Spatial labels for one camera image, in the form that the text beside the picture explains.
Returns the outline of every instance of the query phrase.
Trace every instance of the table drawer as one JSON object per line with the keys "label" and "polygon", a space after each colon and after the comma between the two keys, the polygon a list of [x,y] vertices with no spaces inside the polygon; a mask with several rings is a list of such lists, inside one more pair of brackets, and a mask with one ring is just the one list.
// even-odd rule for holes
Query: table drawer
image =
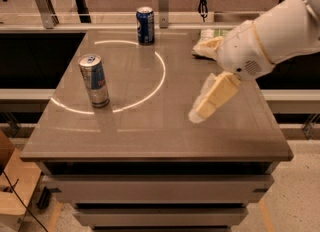
{"label": "table drawer", "polygon": [[273,183],[257,176],[46,176],[60,202],[76,203],[248,203]]}
{"label": "table drawer", "polygon": [[177,228],[177,227],[166,227],[166,228],[98,228],[99,232],[231,232],[230,228],[226,227],[192,227],[192,228]]}
{"label": "table drawer", "polygon": [[213,227],[238,225],[246,217],[246,208],[210,208],[204,206],[134,206],[79,210],[74,217],[83,226],[95,227]]}

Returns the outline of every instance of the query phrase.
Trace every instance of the blue can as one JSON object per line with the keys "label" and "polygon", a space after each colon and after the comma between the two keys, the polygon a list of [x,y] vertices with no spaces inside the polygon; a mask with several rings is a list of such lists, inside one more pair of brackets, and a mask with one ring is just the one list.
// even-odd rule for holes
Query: blue can
{"label": "blue can", "polygon": [[137,9],[137,30],[139,44],[148,45],[154,43],[154,14],[150,7]]}
{"label": "blue can", "polygon": [[92,106],[107,105],[109,94],[101,57],[97,54],[87,54],[82,56],[78,63]]}

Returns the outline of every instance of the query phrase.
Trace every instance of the table top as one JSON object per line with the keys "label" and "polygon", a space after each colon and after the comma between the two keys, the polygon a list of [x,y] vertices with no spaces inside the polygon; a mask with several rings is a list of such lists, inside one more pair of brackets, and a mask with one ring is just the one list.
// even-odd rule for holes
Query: table top
{"label": "table top", "polygon": [[[91,30],[67,68],[28,143],[25,161],[287,161],[292,152],[260,89],[243,82],[213,116],[188,113],[216,62],[195,59],[199,30],[156,30],[154,45],[136,30]],[[110,104],[90,104],[78,60],[102,57]]]}

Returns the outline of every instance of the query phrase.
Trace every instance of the can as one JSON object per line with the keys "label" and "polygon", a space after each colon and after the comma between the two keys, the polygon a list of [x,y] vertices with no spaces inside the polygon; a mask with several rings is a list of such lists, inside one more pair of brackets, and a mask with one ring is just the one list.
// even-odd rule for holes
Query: can
{"label": "can", "polygon": [[78,61],[80,71],[93,107],[103,107],[110,101],[101,57],[86,54]]}
{"label": "can", "polygon": [[148,45],[154,43],[154,14],[150,7],[137,9],[137,31],[139,44]]}

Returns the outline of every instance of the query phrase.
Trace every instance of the lab bench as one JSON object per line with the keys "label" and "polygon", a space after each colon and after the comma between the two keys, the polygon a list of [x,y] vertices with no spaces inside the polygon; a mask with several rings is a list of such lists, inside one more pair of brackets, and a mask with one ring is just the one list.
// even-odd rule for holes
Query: lab bench
{"label": "lab bench", "polygon": [[[56,199],[99,231],[227,232],[293,154],[256,82],[200,124],[188,113],[216,62],[196,29],[88,30],[22,151]],[[110,103],[93,108],[78,67],[102,57]]]}

